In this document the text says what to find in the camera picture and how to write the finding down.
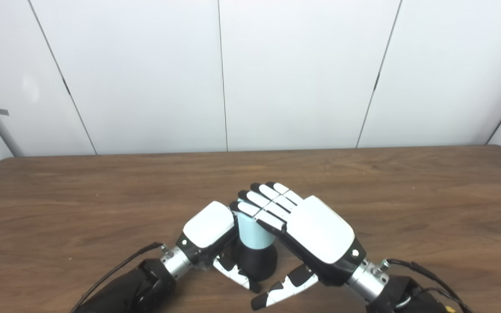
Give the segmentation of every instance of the wooden table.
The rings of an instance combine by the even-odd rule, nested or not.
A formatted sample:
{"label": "wooden table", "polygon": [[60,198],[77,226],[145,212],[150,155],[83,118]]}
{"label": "wooden table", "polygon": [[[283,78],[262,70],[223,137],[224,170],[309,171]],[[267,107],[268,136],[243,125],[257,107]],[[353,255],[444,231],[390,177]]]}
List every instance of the wooden table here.
{"label": "wooden table", "polygon": [[[501,147],[470,146],[3,160],[0,313],[68,312],[139,247],[173,245],[209,202],[228,204],[250,183],[270,180],[321,198],[371,260],[415,260],[475,312],[501,312]],[[278,271],[264,287],[300,263],[278,251]],[[252,297],[215,270],[191,271],[164,312],[250,312]],[[263,312],[364,307],[345,289],[317,284]]]}

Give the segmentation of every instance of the robotic hand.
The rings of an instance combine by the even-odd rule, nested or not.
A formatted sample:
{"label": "robotic hand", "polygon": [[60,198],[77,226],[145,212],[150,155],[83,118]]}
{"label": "robotic hand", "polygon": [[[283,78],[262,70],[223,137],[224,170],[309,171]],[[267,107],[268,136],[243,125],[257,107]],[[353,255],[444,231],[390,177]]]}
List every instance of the robotic hand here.
{"label": "robotic hand", "polygon": [[[347,287],[366,303],[368,313],[451,310],[428,291],[438,291],[458,302],[464,312],[471,312],[453,290],[417,263],[386,259],[375,265],[369,261],[349,224],[315,196],[302,199],[280,183],[254,183],[250,189],[239,192],[244,201],[233,202],[231,210],[251,216],[304,262],[270,291],[255,297],[251,301],[254,310],[278,303],[320,281],[326,286]],[[389,276],[385,270],[390,263],[407,266],[437,281],[445,291],[423,288],[409,276]]]}
{"label": "robotic hand", "polygon": [[[160,243],[141,249],[100,279],[71,313],[153,313],[173,295],[177,280],[192,268],[206,270],[213,266],[242,287],[258,293],[258,283],[222,253],[238,236],[236,221],[237,217],[226,206],[220,202],[210,203],[185,224],[173,249]],[[116,270],[137,255],[158,247],[163,257],[144,260],[83,303]]]}

